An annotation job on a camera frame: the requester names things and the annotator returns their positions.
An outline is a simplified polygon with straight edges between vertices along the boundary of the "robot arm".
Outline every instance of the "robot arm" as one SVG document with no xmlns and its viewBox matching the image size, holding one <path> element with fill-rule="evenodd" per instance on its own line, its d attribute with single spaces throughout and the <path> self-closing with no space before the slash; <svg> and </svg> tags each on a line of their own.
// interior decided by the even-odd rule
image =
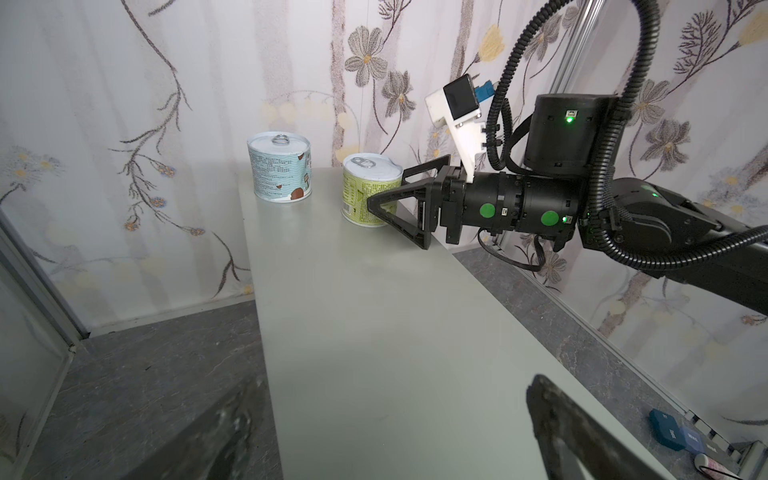
<svg viewBox="0 0 768 480">
<path fill-rule="evenodd" d="M 427 97 L 430 117 L 450 130 L 461 166 L 443 157 L 407 169 L 400 188 L 369 198 L 369 210 L 424 249 L 438 224 L 446 227 L 447 243 L 458 243 L 462 225 L 471 225 L 490 233 L 531 233 L 537 243 L 540 238 L 551 240 L 554 251 L 562 249 L 578 227 L 585 248 L 768 314 L 768 226 L 750 228 L 636 178 L 613 179 L 618 142 L 656 45 L 659 18 L 654 0 L 632 0 L 641 21 L 641 41 L 622 95 L 539 95 L 534 113 L 512 132 L 505 95 L 520 52 L 568 1 L 549 0 L 518 39 L 495 91 L 487 127 L 475 122 L 480 110 L 468 75 Z M 502 158 L 497 151 L 502 142 L 496 138 L 499 113 L 505 123 Z M 522 163 L 527 169 L 508 156 L 525 134 Z M 483 151 L 494 169 L 507 167 L 513 173 L 476 173 L 475 155 Z M 408 177 L 431 169 L 438 171 L 435 177 L 408 183 Z M 418 201 L 415 225 L 381 208 L 407 197 Z M 541 264 L 523 267 L 536 271 Z"/>
</svg>

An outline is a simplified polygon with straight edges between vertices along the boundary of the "small pink object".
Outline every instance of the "small pink object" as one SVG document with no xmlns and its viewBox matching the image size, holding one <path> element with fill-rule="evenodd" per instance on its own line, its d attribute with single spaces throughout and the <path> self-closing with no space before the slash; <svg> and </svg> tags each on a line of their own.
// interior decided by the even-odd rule
<svg viewBox="0 0 768 480">
<path fill-rule="evenodd" d="M 696 455 L 694 458 L 694 466 L 700 473 L 705 474 L 709 478 L 714 480 L 730 480 L 731 478 L 741 478 L 728 468 L 723 467 L 721 464 L 715 462 L 703 453 Z"/>
</svg>

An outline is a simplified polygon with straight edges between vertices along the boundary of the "gray floor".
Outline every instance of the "gray floor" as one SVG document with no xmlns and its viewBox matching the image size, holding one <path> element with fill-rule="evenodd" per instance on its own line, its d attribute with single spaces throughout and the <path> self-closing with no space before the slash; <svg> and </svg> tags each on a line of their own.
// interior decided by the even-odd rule
<svg viewBox="0 0 768 480">
<path fill-rule="evenodd" d="M 266 377 L 253 302 L 87 339 L 26 478 L 120 478 L 242 378 Z M 271 406 L 247 478 L 283 477 Z"/>
<path fill-rule="evenodd" d="M 648 412 L 675 411 L 648 384 L 519 270 L 482 250 L 456 258 L 675 477 L 700 478 L 689 453 L 673 452 L 651 438 Z M 25 478 L 120 478 L 243 377 L 266 375 L 252 302 L 99 336 L 83 347 Z M 282 477 L 270 407 L 247 478 Z"/>
</svg>

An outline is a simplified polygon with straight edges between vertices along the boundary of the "table surface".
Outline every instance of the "table surface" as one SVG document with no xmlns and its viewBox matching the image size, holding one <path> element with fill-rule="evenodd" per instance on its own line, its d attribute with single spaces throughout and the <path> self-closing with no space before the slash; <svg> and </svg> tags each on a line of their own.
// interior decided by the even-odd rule
<svg viewBox="0 0 768 480">
<path fill-rule="evenodd" d="M 546 478 L 537 373 L 673 478 L 440 242 L 350 223 L 341 192 L 340 168 L 293 204 L 240 175 L 286 479 Z"/>
</svg>

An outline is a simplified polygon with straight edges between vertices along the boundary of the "blurry black object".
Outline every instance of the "blurry black object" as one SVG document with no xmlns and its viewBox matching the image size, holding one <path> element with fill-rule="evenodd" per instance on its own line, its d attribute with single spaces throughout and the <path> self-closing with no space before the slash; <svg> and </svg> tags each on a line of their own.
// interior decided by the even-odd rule
<svg viewBox="0 0 768 480">
<path fill-rule="evenodd" d="M 268 395 L 266 380 L 243 380 L 123 480 L 243 478 Z"/>
<path fill-rule="evenodd" d="M 526 392 L 533 431 L 549 480 L 662 480 L 550 379 L 536 375 Z"/>
</svg>

